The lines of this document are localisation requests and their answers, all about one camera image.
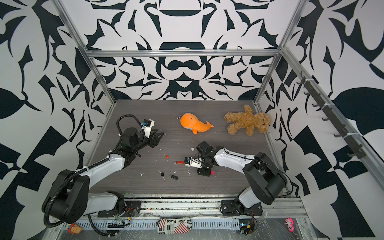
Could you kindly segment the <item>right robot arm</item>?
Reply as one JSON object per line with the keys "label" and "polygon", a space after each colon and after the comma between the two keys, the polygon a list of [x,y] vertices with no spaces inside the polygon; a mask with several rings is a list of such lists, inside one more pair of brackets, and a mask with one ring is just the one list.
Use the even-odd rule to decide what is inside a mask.
{"label": "right robot arm", "polygon": [[271,205],[288,183],[285,173],[264,153],[242,155],[220,146],[213,148],[205,141],[197,146],[197,151],[198,175],[209,177],[214,166],[244,174],[250,186],[238,195],[237,202],[245,209],[259,203]]}

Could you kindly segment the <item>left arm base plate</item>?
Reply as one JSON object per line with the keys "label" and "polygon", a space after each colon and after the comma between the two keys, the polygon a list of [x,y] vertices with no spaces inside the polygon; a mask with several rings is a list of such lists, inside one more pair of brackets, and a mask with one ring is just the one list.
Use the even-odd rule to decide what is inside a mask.
{"label": "left arm base plate", "polygon": [[141,212],[141,201],[122,201],[118,202],[117,205],[109,211],[98,212],[99,218],[112,218],[115,216],[119,217],[138,217]]}

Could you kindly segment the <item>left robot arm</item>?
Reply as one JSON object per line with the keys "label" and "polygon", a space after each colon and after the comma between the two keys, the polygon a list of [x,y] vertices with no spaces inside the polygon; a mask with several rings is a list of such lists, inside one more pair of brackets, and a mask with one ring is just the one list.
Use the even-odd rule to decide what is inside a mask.
{"label": "left robot arm", "polygon": [[116,125],[119,141],[103,160],[58,174],[42,205],[43,222],[47,228],[73,224],[82,216],[97,212],[110,212],[118,217],[126,211],[122,194],[114,191],[91,194],[89,191],[106,177],[127,168],[143,148],[155,148],[164,133],[154,129],[154,120],[139,121],[130,114],[119,117]]}

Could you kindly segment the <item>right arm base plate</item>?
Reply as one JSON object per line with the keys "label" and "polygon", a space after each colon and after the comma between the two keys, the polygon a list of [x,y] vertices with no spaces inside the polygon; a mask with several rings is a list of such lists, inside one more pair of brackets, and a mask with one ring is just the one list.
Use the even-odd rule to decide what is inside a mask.
{"label": "right arm base plate", "polygon": [[263,214],[261,203],[255,204],[250,208],[246,208],[238,200],[222,200],[219,210],[225,217],[261,216]]}

